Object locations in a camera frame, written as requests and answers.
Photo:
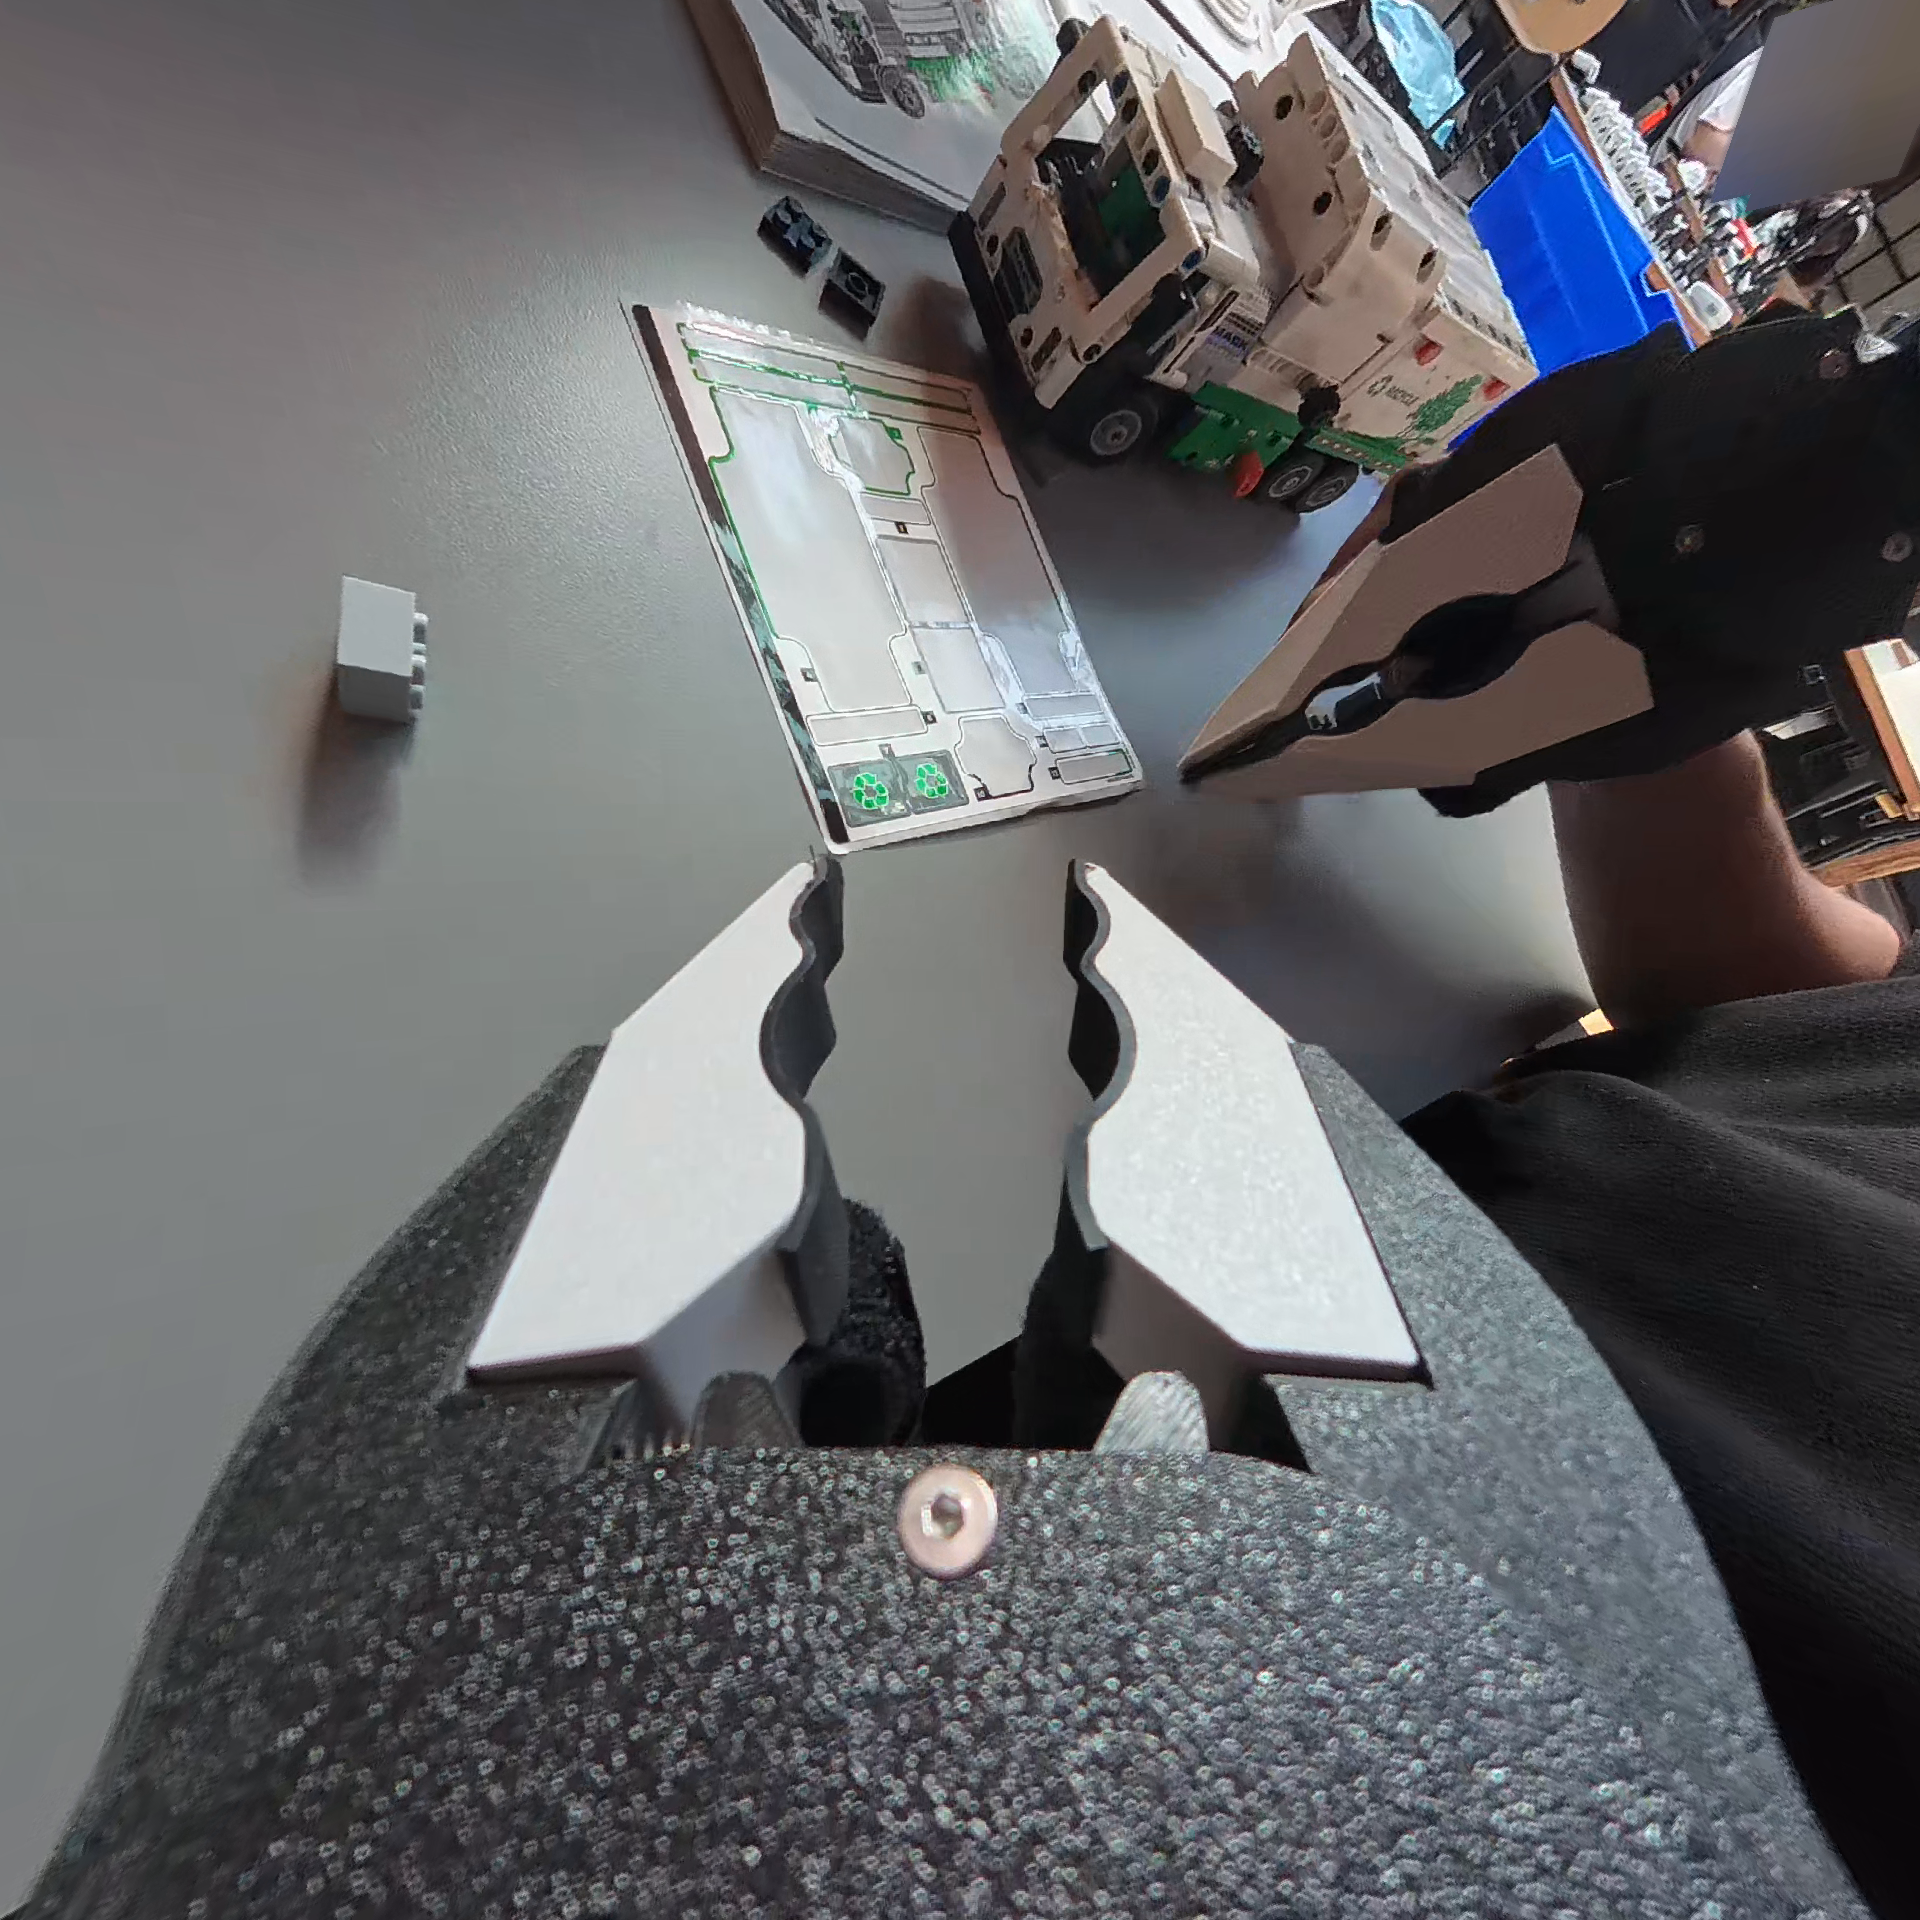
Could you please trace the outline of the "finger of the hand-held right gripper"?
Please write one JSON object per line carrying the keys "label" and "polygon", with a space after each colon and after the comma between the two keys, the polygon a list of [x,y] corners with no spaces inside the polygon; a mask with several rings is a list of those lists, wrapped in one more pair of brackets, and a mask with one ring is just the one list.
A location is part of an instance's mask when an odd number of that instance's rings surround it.
{"label": "finger of the hand-held right gripper", "polygon": [[1233,801],[1305,801],[1462,787],[1507,761],[1653,707],[1636,646],[1591,622],[1537,638],[1500,678],[1455,700],[1404,700],[1371,725],[1193,774]]}
{"label": "finger of the hand-held right gripper", "polygon": [[1183,751],[1242,769],[1302,738],[1345,735],[1404,700],[1497,681],[1537,638],[1605,629],[1605,581],[1577,531],[1581,489],[1558,449],[1390,541],[1367,545],[1286,623]]}

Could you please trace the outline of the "lego instruction booklet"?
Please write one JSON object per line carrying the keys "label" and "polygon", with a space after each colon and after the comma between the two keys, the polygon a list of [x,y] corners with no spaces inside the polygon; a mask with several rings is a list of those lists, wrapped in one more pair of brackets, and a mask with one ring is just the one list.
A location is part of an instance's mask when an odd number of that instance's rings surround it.
{"label": "lego instruction booklet", "polygon": [[685,3],[755,165],[942,231],[1058,57],[1063,4]]}

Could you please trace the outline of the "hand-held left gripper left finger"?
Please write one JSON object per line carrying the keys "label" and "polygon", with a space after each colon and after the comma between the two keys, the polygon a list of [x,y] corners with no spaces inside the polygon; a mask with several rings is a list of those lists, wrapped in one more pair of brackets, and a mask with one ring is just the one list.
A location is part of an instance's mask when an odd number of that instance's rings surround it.
{"label": "hand-held left gripper left finger", "polygon": [[690,1434],[709,1380],[763,1379],[849,1300],[849,1209],[809,1086],[833,1054],[841,863],[781,873],[610,1036],[467,1371],[636,1379]]}

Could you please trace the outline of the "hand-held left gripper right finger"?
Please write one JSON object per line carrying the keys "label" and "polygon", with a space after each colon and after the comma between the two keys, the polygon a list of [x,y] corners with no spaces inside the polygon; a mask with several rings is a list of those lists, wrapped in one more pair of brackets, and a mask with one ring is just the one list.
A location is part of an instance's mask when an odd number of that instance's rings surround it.
{"label": "hand-held left gripper right finger", "polygon": [[1290,1034],[1117,878],[1069,863],[1073,1316],[1119,1382],[1177,1377],[1227,1446],[1259,1380],[1425,1385]]}

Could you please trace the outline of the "blue plastic bin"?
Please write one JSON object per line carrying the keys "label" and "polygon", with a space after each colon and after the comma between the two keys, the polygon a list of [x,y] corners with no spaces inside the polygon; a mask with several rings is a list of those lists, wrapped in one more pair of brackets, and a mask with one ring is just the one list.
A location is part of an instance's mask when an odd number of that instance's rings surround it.
{"label": "blue plastic bin", "polygon": [[1478,191],[1469,220],[1540,374],[1665,324],[1701,343],[1686,308],[1649,279],[1653,251],[1642,228],[1558,110]]}

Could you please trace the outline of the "white green sticker sheet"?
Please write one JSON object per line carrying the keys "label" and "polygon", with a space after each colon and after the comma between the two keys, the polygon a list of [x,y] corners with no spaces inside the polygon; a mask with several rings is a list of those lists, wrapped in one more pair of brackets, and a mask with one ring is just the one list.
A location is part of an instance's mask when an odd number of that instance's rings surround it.
{"label": "white green sticker sheet", "polygon": [[830,852],[1138,791],[979,385],[698,303],[630,324]]}

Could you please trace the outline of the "grey lego brick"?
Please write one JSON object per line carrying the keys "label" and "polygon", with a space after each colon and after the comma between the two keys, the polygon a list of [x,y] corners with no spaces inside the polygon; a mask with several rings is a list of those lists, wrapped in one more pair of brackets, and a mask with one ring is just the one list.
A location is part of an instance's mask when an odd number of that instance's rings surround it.
{"label": "grey lego brick", "polygon": [[333,697],[342,713],[406,730],[426,697],[427,618],[403,587],[342,577]]}

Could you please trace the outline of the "person's right forearm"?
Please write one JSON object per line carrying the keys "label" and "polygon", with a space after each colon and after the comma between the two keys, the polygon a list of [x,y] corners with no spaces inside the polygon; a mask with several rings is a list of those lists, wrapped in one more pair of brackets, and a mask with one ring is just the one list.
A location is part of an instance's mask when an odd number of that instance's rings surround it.
{"label": "person's right forearm", "polygon": [[1902,961],[1894,925],[1806,868],[1751,733],[1547,796],[1574,947],[1614,1029],[1878,981]]}

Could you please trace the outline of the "white lego truck model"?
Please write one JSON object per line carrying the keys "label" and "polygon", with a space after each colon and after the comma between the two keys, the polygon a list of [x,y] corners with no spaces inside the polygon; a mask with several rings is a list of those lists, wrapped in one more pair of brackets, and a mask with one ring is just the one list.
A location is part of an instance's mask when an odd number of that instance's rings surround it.
{"label": "white lego truck model", "polygon": [[1538,374],[1461,198],[1313,27],[1206,79],[1069,17],[949,239],[1055,449],[1297,514],[1443,459]]}

